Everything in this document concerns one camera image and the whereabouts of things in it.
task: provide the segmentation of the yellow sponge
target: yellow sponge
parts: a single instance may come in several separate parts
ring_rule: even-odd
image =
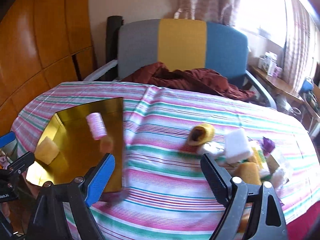
[[[233,176],[240,177],[245,183],[261,185],[260,175],[258,171],[257,164],[252,163],[241,163],[238,168],[234,171]],[[249,221],[250,210],[244,210],[241,217],[240,225],[238,228],[238,233],[244,233]]]
[[[234,171],[233,176],[240,177],[245,183],[261,185],[256,163],[241,163]]]
[[[59,153],[58,146],[49,138],[46,137],[37,146],[35,150],[35,158],[49,165]]]
[[[113,139],[105,135],[100,139],[100,152],[103,154],[112,153],[113,151]]]
[[[209,123],[201,123],[191,130],[187,143],[191,146],[202,145],[206,142],[212,141],[213,136],[213,125]]]

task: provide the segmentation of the red cloth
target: red cloth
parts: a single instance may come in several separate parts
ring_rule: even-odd
[[[302,216],[287,225],[289,240],[303,240],[319,215],[320,201],[311,206]]]
[[[212,69],[197,68],[170,72],[162,62],[144,66],[122,81],[218,95],[241,101],[254,96],[253,91],[240,90]]]

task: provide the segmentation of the pink striped fabric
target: pink striped fabric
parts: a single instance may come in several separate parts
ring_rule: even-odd
[[[12,125],[18,154],[34,151],[52,115],[106,98],[124,98],[124,141],[129,195],[120,203],[91,207],[106,239],[209,239],[224,212],[186,140],[193,126],[215,127],[214,140],[243,127],[258,141],[273,140],[294,174],[278,196],[289,223],[320,199],[320,166],[310,137],[293,117],[265,107],[180,90],[119,82],[62,83],[31,101]],[[80,239],[70,207],[66,216]]]

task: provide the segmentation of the window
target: window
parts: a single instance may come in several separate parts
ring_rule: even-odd
[[[271,41],[283,47],[286,26],[284,0],[241,0],[237,28],[257,34],[267,32]]]

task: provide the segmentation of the blue fabric panel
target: blue fabric panel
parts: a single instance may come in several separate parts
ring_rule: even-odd
[[[6,146],[8,143],[14,141],[16,139],[16,135],[13,131],[3,135],[0,137],[0,148]]]
[[[132,22],[119,32],[118,76],[125,78],[139,68],[157,62],[159,19]]]
[[[213,69],[241,88],[247,68],[248,40],[236,29],[207,22],[205,68]]]

